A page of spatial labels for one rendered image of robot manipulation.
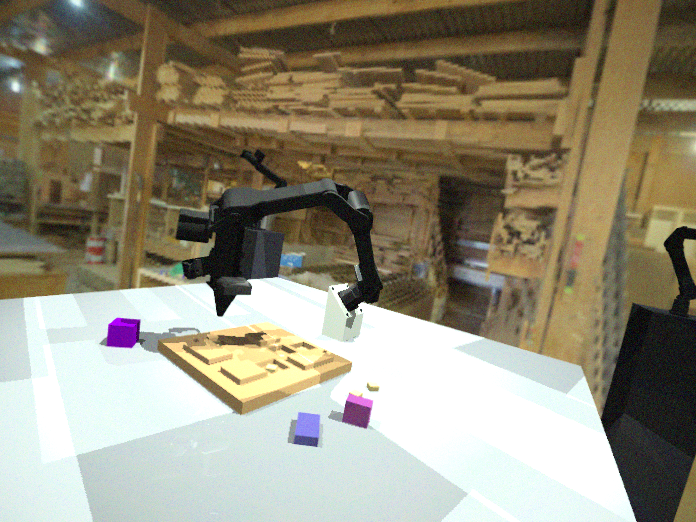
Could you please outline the pink cube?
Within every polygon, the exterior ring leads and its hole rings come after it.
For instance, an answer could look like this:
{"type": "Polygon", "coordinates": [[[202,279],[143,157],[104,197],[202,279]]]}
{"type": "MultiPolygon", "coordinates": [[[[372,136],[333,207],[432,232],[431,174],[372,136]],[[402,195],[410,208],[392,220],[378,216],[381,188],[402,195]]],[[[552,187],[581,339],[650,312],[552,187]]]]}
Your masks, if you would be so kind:
{"type": "Polygon", "coordinates": [[[350,393],[345,402],[342,422],[367,429],[373,401],[350,393]]]}

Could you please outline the purple cube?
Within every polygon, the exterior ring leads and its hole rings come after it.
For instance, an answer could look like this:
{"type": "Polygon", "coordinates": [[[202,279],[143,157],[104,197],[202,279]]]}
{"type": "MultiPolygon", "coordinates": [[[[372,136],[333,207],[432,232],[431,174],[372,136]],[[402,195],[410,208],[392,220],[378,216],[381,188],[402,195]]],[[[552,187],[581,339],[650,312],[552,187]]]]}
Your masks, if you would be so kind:
{"type": "Polygon", "coordinates": [[[108,325],[106,346],[131,348],[138,342],[141,319],[116,318],[108,325]]]}

